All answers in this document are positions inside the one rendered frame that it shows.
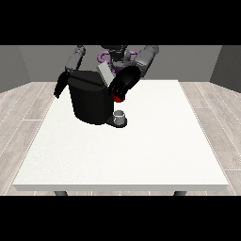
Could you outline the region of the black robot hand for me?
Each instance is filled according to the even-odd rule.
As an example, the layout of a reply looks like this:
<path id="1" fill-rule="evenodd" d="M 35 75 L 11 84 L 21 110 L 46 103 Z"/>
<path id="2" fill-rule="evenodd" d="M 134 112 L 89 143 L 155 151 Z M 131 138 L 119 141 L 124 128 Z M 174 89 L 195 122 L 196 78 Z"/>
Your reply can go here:
<path id="1" fill-rule="evenodd" d="M 57 79 L 54 95 L 59 98 L 64 88 L 68 85 L 68 79 L 70 78 L 69 72 L 63 72 Z"/>
<path id="2" fill-rule="evenodd" d="M 137 66 L 128 66 L 118 72 L 108 87 L 108 93 L 121 100 L 125 94 L 140 80 L 140 69 Z"/>

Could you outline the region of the pale grey machine lid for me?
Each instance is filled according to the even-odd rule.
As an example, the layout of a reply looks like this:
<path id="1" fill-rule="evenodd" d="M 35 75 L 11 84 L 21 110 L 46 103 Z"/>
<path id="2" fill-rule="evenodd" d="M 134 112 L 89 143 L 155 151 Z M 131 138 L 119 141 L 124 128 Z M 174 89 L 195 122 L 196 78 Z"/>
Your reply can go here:
<path id="1" fill-rule="evenodd" d="M 104 81 L 105 85 L 108 87 L 110 85 L 110 83 L 113 81 L 114 75 L 110 71 L 107 63 L 103 62 L 103 63 L 99 64 L 97 66 L 97 71 L 99 72 L 99 74 L 103 78 L 103 81 Z"/>

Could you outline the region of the black coffee machine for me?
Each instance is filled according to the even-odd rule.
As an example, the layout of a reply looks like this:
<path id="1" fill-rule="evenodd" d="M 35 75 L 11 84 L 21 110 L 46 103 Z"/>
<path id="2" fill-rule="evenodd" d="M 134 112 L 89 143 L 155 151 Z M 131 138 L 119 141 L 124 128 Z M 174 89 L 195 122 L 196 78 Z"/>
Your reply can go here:
<path id="1" fill-rule="evenodd" d="M 76 118 L 88 124 L 109 124 L 116 128 L 127 125 L 127 119 L 120 125 L 114 122 L 113 98 L 98 72 L 73 71 L 68 85 Z"/>

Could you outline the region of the small grey cup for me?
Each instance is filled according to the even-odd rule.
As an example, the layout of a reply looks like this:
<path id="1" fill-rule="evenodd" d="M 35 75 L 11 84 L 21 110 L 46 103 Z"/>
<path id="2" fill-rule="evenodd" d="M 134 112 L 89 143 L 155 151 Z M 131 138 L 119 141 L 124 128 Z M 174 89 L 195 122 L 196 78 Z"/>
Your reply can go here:
<path id="1" fill-rule="evenodd" d="M 117 125 L 122 125 L 125 122 L 125 114 L 122 110 L 116 110 L 113 113 L 114 123 Z"/>

